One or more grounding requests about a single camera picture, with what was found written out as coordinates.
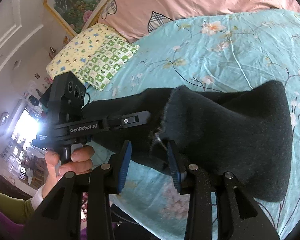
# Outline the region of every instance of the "light blue floral bed sheet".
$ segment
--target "light blue floral bed sheet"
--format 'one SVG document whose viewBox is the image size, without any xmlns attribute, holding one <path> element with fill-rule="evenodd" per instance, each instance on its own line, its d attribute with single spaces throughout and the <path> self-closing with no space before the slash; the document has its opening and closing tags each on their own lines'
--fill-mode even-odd
<svg viewBox="0 0 300 240">
<path fill-rule="evenodd" d="M 293 130 L 289 188 L 280 203 L 258 201 L 284 239 L 300 219 L 300 14 L 271 9 L 182 19 L 136 44 L 139 51 L 104 91 L 88 89 L 92 100 L 183 84 L 222 92 L 251 90 L 269 80 L 284 84 Z M 95 165 L 109 159 L 110 151 L 90 144 L 96 151 Z M 183 239 L 189 197 L 177 194 L 171 177 L 131 161 L 124 190 L 110 199 L 160 239 Z M 217 239 L 215 205 L 212 208 Z"/>
</svg>

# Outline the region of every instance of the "dark folded clothing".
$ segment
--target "dark folded clothing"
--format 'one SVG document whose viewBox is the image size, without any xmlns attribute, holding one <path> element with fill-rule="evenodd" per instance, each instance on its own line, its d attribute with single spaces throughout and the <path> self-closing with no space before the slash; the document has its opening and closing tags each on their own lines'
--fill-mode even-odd
<svg viewBox="0 0 300 240">
<path fill-rule="evenodd" d="M 149 111 L 145 125 L 96 134 L 93 140 L 118 153 L 124 140 L 132 160 L 170 174 L 165 146 L 208 172 L 233 172 L 254 197 L 281 201 L 287 191 L 292 151 L 290 112 L 284 87 L 270 81 L 237 93 L 147 89 L 141 94 L 93 101 L 84 116 Z"/>
</svg>

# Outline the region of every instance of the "olive green sleeve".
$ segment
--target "olive green sleeve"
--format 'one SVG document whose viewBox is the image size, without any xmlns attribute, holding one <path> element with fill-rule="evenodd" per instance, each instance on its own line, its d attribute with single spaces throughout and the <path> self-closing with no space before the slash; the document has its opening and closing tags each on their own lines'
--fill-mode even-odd
<svg viewBox="0 0 300 240">
<path fill-rule="evenodd" d="M 31 199 L 25 201 L 0 193 L 0 212 L 17 224 L 25 224 L 34 213 Z"/>
</svg>

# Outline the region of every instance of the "white cuff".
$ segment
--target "white cuff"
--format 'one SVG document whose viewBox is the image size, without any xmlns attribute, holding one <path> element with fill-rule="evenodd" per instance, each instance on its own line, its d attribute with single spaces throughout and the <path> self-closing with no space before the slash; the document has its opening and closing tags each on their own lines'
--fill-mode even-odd
<svg viewBox="0 0 300 240">
<path fill-rule="evenodd" d="M 43 201 L 43 197 L 42 197 L 42 188 L 39 188 L 38 191 L 35 193 L 34 197 L 31 199 L 31 205 L 32 208 L 34 210 L 37 209 L 37 207 L 41 204 L 41 202 Z"/>
</svg>

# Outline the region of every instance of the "screw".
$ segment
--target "screw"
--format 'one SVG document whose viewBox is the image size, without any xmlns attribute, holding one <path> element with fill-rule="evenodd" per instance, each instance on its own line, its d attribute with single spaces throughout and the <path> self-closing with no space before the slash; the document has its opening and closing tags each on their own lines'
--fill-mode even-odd
<svg viewBox="0 0 300 240">
<path fill-rule="evenodd" d="M 73 171 L 68 171 L 68 172 L 65 174 L 65 176 L 66 176 L 67 179 L 71 179 L 71 178 L 73 178 L 73 176 L 74 176 L 74 172 L 73 172 Z"/>
<path fill-rule="evenodd" d="M 225 177 L 226 177 L 227 179 L 232 179 L 232 178 L 234 177 L 234 175 L 233 175 L 232 172 L 227 171 L 227 172 L 225 173 Z"/>
<path fill-rule="evenodd" d="M 198 169 L 198 165 L 197 164 L 190 164 L 189 169 L 191 169 L 191 171 L 196 171 Z"/>
<path fill-rule="evenodd" d="M 111 165 L 109 163 L 104 163 L 101 165 L 101 169 L 103 170 L 109 170 L 111 167 Z"/>
</svg>

